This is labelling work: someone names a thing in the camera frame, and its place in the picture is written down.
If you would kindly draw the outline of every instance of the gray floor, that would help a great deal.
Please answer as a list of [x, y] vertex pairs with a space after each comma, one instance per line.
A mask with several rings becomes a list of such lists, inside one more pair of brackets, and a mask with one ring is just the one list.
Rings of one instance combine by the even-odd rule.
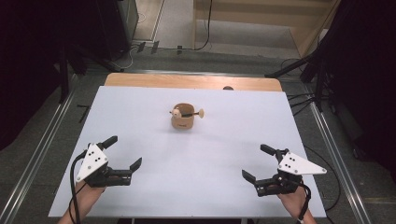
[[[178, 3], [176, 0], [165, 2], [164, 8], [170, 8], [171, 3]], [[166, 11], [163, 13], [162, 22], [171, 21], [172, 18], [166, 18]], [[164, 26], [160, 26], [156, 35], [161, 39], [163, 48], [173, 48], [181, 42], [186, 41], [183, 46], [188, 46], [190, 40], [183, 35], [175, 35], [175, 38], [169, 38], [169, 34], [164, 33]], [[236, 37], [229, 41], [237, 43]], [[251, 55], [249, 48], [241, 48], [236, 55], [233, 49], [234, 45], [227, 48], [216, 47], [216, 38], [212, 41], [212, 48], [208, 52], [183, 51], [177, 55], [173, 50], [159, 49], [157, 54], [150, 54], [150, 48], [146, 48], [141, 53], [136, 53], [135, 49], [131, 52], [133, 64], [125, 69], [125, 72], [134, 70], [157, 70], [157, 71], [181, 71], [181, 72], [208, 72], [223, 73], [242, 77], [257, 77], [269, 74], [279, 70], [281, 67], [292, 63], [293, 60], [285, 61], [288, 58], [295, 58], [296, 50], [285, 37], [284, 42], [275, 45], [276, 48], [261, 48], [260, 51], [253, 51]], [[119, 65], [130, 64], [128, 55], [116, 62]], [[299, 81], [298, 76], [301, 71], [296, 69], [289, 75], [281, 77], [281, 85], [287, 94], [299, 94], [305, 92], [305, 86]], [[48, 213], [54, 199], [56, 189], [58, 188], [65, 167], [70, 160], [72, 150], [78, 140], [79, 133], [83, 127], [83, 122], [79, 123], [84, 109], [78, 105], [90, 105], [99, 86], [103, 85], [108, 72], [97, 64], [89, 63], [89, 71], [83, 77], [75, 79], [74, 94], [64, 119], [61, 122], [56, 134], [49, 144], [47, 155], [42, 161], [39, 170], [35, 174], [35, 179], [28, 189], [21, 207], [18, 210], [13, 223], [55, 223], [57, 219], [48, 218]], [[0, 151], [0, 206], [3, 208], [8, 196], [20, 180], [25, 168], [34, 154], [40, 139], [45, 133], [50, 121], [59, 107], [58, 100], [60, 91], [54, 92], [46, 103], [34, 115], [29, 123], [20, 133], [16, 141], [9, 147]], [[301, 102], [304, 97], [290, 102], [291, 104]], [[293, 108], [293, 111], [299, 110], [300, 107]], [[323, 104], [324, 116], [332, 131], [335, 142], [340, 150], [346, 167], [351, 174], [353, 183], [357, 187], [363, 200], [363, 204], [369, 214], [372, 223], [394, 223], [396, 219], [396, 188], [389, 176], [389, 172], [374, 161], [359, 161], [352, 155], [352, 145], [350, 145], [346, 133], [338, 118], [330, 111], [326, 103]], [[303, 143], [321, 155], [329, 164], [332, 159], [326, 148], [318, 125], [310, 106], [295, 116], [297, 126]], [[331, 170], [328, 165], [311, 150], [307, 150], [308, 158], [317, 164]], [[329, 208], [336, 200], [338, 195], [338, 184], [333, 172], [327, 175], [318, 175], [315, 177], [318, 189], [322, 196], [325, 208]], [[355, 218], [351, 204], [346, 196], [345, 188], [341, 186], [341, 197], [336, 206], [328, 212], [328, 216], [334, 223], [359, 223]], [[116, 223], [114, 219], [87, 218], [86, 223]], [[288, 218], [261, 219], [260, 223], [294, 223]], [[331, 223], [327, 219], [321, 219], [318, 223]]]

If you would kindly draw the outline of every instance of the small wooden cup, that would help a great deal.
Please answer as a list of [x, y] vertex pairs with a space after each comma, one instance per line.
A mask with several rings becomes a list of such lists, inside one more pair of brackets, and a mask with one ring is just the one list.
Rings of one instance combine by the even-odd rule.
[[[174, 109], [178, 109], [182, 115], [194, 113], [194, 106], [190, 104], [178, 104], [174, 106]], [[189, 116], [187, 118], [172, 116], [171, 120], [172, 126], [176, 129], [190, 129], [194, 123], [194, 116]]]

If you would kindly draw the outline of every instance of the white tabletop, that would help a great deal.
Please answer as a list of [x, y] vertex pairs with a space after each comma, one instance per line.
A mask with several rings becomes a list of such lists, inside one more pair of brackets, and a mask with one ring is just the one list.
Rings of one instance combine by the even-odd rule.
[[[190, 130], [176, 130], [169, 111], [189, 103], [205, 117]], [[117, 135], [105, 150], [108, 166], [142, 166], [131, 186], [107, 188], [89, 217], [289, 217], [275, 196], [258, 197], [242, 169], [258, 179], [276, 174], [277, 162], [260, 144], [288, 148], [306, 158], [284, 92], [101, 87], [50, 209], [61, 217], [71, 198], [69, 170], [89, 143]], [[325, 211], [312, 175], [314, 217]]]

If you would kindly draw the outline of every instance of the person's hand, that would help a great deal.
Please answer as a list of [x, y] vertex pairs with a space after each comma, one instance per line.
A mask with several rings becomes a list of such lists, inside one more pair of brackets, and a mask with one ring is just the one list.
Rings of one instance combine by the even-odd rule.
[[[75, 189], [76, 192], [79, 191], [79, 193], [77, 194], [77, 202], [79, 218], [80, 220], [82, 220], [91, 211], [93, 205], [98, 201], [106, 188], [91, 188], [88, 184], [85, 183], [85, 181], [80, 181], [76, 184]], [[70, 211], [73, 219], [76, 221], [76, 213], [73, 202], [71, 202]], [[68, 210], [66, 210], [64, 216], [59, 220], [58, 223], [73, 223]]]
[[[283, 206], [285, 206], [286, 210], [292, 217], [296, 219], [298, 219], [298, 216], [303, 209], [305, 196], [305, 190], [303, 187], [298, 187], [294, 193], [277, 195], [277, 197], [283, 203]], [[305, 212], [304, 223], [316, 223], [309, 209], [307, 209]]]

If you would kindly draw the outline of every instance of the metal bar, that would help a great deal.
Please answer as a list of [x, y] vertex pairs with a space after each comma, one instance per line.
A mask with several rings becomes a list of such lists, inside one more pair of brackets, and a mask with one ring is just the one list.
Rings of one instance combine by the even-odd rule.
[[353, 183], [353, 180], [349, 174], [349, 171], [343, 161], [343, 158], [339, 152], [337, 145], [335, 144], [334, 138], [332, 137], [332, 133], [330, 131], [329, 126], [327, 125], [326, 119], [323, 116], [323, 113], [320, 113], [315, 106], [315, 104], [311, 103], [311, 110], [314, 113], [315, 120], [318, 124], [320, 132], [322, 134], [323, 140], [326, 144], [326, 148], [328, 149], [330, 156], [332, 158], [332, 162], [334, 164], [335, 171], [340, 178], [340, 182], [344, 187], [344, 191], [346, 193], [346, 197], [349, 200], [352, 211], [355, 215], [358, 223], [361, 224], [369, 224], [372, 223], [369, 215], [364, 207], [361, 196]]
[[[76, 82], [76, 75], [73, 75], [72, 81], [75, 80]], [[64, 118], [64, 115], [70, 106], [74, 95], [75, 88], [73, 88], [69, 95], [64, 100], [64, 103], [58, 105], [49, 126], [47, 127], [46, 131], [44, 132], [43, 136], [41, 137], [38, 146], [35, 149], [35, 152], [32, 158], [29, 160], [25, 170], [23, 171], [20, 180], [15, 185], [12, 193], [8, 197], [7, 203], [3, 212], [0, 216], [0, 223], [8, 224], [12, 223], [13, 219], [18, 213], [18, 210], [21, 207], [21, 203], [24, 200], [24, 197], [27, 194], [28, 189], [32, 185], [33, 180], [35, 179], [35, 175], [37, 174], [38, 169], [42, 161], [44, 160], [47, 151], [50, 147], [53, 137], [55, 136], [58, 128]]]

